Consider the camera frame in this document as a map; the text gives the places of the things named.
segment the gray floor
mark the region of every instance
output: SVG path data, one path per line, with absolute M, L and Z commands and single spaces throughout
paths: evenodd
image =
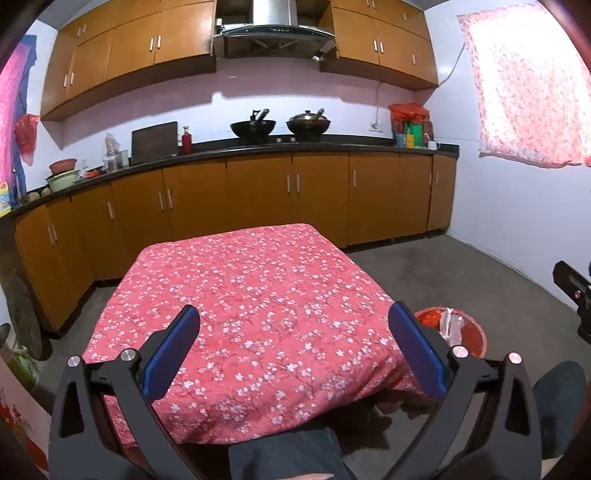
M 405 301 L 411 310 L 445 305 L 473 316 L 488 338 L 487 357 L 501 359 L 509 351 L 519 352 L 532 382 L 568 359 L 580 363 L 591 377 L 589 346 L 576 334 L 576 313 L 472 247 L 442 235 L 358 251 L 350 257 L 394 300 Z M 45 408 L 51 407 L 67 358 L 85 349 L 112 293 L 112 288 L 96 290 L 67 335 L 53 341 L 52 357 L 40 362 L 41 382 L 34 394 Z M 471 406 L 450 455 L 465 444 L 478 405 L 475 401 Z M 346 461 L 359 478 L 382 478 L 425 421 L 424 417 L 409 420 L 402 412 L 390 417 L 391 424 L 383 430 L 341 439 Z

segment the silver bolt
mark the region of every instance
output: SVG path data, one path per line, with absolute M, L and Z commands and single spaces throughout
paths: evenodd
M 452 348 L 452 352 L 458 358 L 466 358 L 470 354 L 468 349 L 463 345 L 456 345 Z
M 121 352 L 121 359 L 124 362 L 130 362 L 135 358 L 135 350 L 132 348 L 125 349 Z
M 68 367 L 77 367 L 80 363 L 80 357 L 78 355 L 71 356 L 68 359 Z
M 522 362 L 521 355 L 517 352 L 511 352 L 509 354 L 509 362 L 515 365 L 519 365 Z

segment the dark pants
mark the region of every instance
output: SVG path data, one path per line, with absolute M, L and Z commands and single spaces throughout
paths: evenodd
M 558 457 L 567 449 L 586 387 L 583 368 L 576 362 L 558 364 L 535 384 L 544 459 Z M 356 480 L 328 427 L 232 445 L 229 457 L 232 480 L 280 480 L 307 473 L 332 473 L 334 480 Z

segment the silver handle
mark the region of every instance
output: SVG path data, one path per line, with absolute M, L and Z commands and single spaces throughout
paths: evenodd
M 49 233 L 49 241 L 51 242 L 51 244 L 53 246 L 56 246 L 56 243 L 53 239 L 53 235 L 51 234 L 51 228 L 49 227 L 49 225 L 47 225 L 47 233 Z

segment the curtain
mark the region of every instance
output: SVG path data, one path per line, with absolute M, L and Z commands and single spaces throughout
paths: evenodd
M 0 72 L 0 184 L 8 183 L 11 204 L 26 192 L 14 124 L 27 111 L 28 73 L 35 63 L 37 38 L 25 35 Z
M 457 18 L 478 91 L 481 151 L 591 166 L 591 74 L 554 17 L 531 4 Z

